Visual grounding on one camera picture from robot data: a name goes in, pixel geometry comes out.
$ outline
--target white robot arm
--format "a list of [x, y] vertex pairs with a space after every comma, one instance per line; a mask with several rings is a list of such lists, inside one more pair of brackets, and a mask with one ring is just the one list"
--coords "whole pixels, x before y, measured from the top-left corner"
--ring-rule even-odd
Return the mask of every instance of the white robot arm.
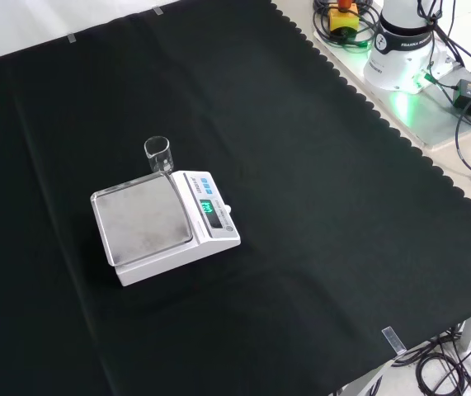
[[[385, 0], [365, 79], [386, 90], [412, 92], [431, 56], [434, 37], [427, 18], [438, 17], [439, 9], [437, 0]], [[445, 51], [437, 51], [435, 59], [440, 56]]]

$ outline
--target digital scale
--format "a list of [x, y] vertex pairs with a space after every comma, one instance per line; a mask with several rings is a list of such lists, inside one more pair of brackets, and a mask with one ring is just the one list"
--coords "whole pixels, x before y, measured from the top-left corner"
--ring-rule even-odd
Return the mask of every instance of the digital scale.
[[91, 202], [123, 286], [241, 243], [208, 172], [154, 173], [98, 191]]

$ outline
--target green light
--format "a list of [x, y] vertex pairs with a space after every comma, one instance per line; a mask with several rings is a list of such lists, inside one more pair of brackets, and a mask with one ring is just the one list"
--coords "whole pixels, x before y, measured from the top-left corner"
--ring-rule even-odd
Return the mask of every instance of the green light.
[[211, 204], [208, 203], [208, 202], [202, 202], [202, 210], [205, 212], [205, 213], [211, 213], [213, 212], [213, 208], [211, 207]]

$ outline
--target table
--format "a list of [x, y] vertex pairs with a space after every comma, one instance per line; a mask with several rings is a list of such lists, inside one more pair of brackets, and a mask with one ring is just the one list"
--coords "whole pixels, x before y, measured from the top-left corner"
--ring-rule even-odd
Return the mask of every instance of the table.
[[[277, 5], [278, 9], [281, 10], [286, 17], [288, 17], [296, 26], [306, 35], [307, 40], [318, 48], [322, 54], [332, 58], [332, 53], [327, 47], [322, 45], [322, 43], [313, 36], [313, 24], [311, 16], [313, 14], [313, 1], [312, 0], [300, 0], [300, 1], [291, 1], [291, 0], [275, 0], [274, 3]], [[445, 15], [446, 19], [450, 17], [450, 14]], [[468, 35], [471, 35], [470, 31], [464, 31], [464, 38], [454, 35], [454, 40], [459, 42], [461, 38], [468, 41]], [[356, 83], [354, 76], [351, 76], [351, 71], [347, 68], [342, 68], [340, 64], [334, 64], [334, 67], [339, 70], [340, 74], [347, 79], [347, 83], [354, 86], [359, 92], [368, 97], [373, 102], [376, 102], [374, 96], [369, 92], [369, 90], [364, 89], [363, 86]], [[374, 105], [374, 108], [380, 112], [383, 118], [385, 118], [392, 127], [398, 129], [398, 120], [395, 120], [392, 115], [380, 107]], [[419, 147], [416, 141], [416, 137], [412, 134], [407, 134], [407, 131], [400, 130], [404, 136], [406, 136], [410, 141], [412, 146]], [[464, 151], [464, 156], [471, 163], [471, 135], [464, 136], [461, 140], [461, 147]], [[420, 146], [420, 149], [424, 154], [433, 160], [433, 163], [442, 168], [444, 173], [449, 176], [454, 185], [458, 188], [461, 188], [464, 191], [465, 196], [471, 199], [471, 172], [462, 164], [459, 159], [459, 156], [456, 153], [455, 142], [452, 141], [450, 144], [446, 144], [439, 148], [430, 149], [428, 147], [424, 148], [423, 145]], [[461, 340], [461, 346], [463, 350], [468, 350], [471, 345], [471, 318], [467, 321], [465, 326], [465, 332], [463, 339]], [[390, 367], [390, 363], [380, 366], [378, 369], [370, 372], [364, 377], [355, 381], [352, 386], [346, 392], [346, 395], [354, 396], [357, 394], [365, 393], [375, 382], [376, 380], [384, 374], [384, 372]]]
[[[163, 10], [0, 59], [0, 174], [10, 171], [0, 241], [11, 242], [0, 273], [9, 266], [5, 283], [39, 302], [27, 315], [37, 324], [69, 290], [64, 312], [77, 315], [65, 316], [68, 337], [54, 325], [37, 340], [0, 327], [0, 361], [11, 357], [26, 394], [42, 394], [36, 365], [75, 351], [81, 368], [49, 370], [45, 384], [125, 396], [325, 394], [394, 357], [383, 328], [416, 345], [471, 316], [471, 202], [440, 169], [268, 1]], [[89, 198], [148, 173], [142, 146], [153, 134], [171, 140], [177, 168], [213, 173], [243, 242], [122, 289]], [[63, 287], [53, 277], [43, 286], [50, 257]], [[449, 283], [433, 279], [446, 272]], [[10, 297], [0, 287], [3, 312]], [[5, 349], [70, 337], [92, 344], [31, 364]], [[0, 380], [0, 394], [12, 388]]]

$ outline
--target white table surface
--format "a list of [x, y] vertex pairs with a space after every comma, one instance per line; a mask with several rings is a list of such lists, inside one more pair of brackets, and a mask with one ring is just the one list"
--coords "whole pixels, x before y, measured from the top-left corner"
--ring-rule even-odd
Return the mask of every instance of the white table surface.
[[[293, 21], [299, 29], [303, 32], [304, 35], [307, 36], [307, 39], [314, 43], [314, 46], [318, 48], [322, 54], [326, 54], [327, 50], [323, 45], [321, 45], [313, 36], [313, 25], [312, 25], [312, 15], [313, 15], [313, 0], [272, 0], [274, 4], [277, 5], [278, 9], [283, 12], [283, 14], [288, 17], [291, 21]], [[463, 4], [460, 6], [462, 12], [465, 14], [461, 17], [464, 19], [464, 26], [468, 26], [471, 23], [471, 7], [469, 6], [469, 1], [466, 2], [464, 0], [458, 1]], [[446, 8], [451, 9], [451, 0], [445, 1]], [[445, 12], [446, 21], [443, 22], [449, 26], [448, 19], [450, 19], [451, 11]], [[465, 49], [471, 52], [471, 39], [469, 39], [466, 35], [469, 34], [468, 31], [464, 29], [464, 26], [458, 25], [459, 17], [455, 20], [455, 27], [452, 33], [452, 38], [459, 42]], [[351, 79], [349, 72], [347, 70], [339, 69], [341, 75], [347, 79], [350, 85], [354, 86], [359, 92], [365, 95], [368, 99], [370, 95], [366, 93], [361, 87], [355, 85]], [[386, 119], [392, 127], [397, 128], [394, 121], [391, 118], [391, 115], [388, 113], [383, 112], [377, 106], [374, 108], [381, 113], [382, 117]], [[459, 144], [461, 147], [461, 151], [463, 152], [464, 158], [470, 163], [471, 165], [471, 133], [467, 134], [463, 138], [459, 140]], [[459, 156], [457, 155], [457, 151], [455, 149], [455, 142], [451, 144], [447, 144], [445, 147], [437, 148], [435, 150], [428, 150], [423, 149], [422, 152], [425, 156], [431, 158], [433, 163], [441, 167], [444, 170], [446, 176], [450, 177], [453, 180], [455, 186], [460, 188], [466, 197], [471, 199], [471, 171], [469, 171], [465, 165], [460, 161]]]

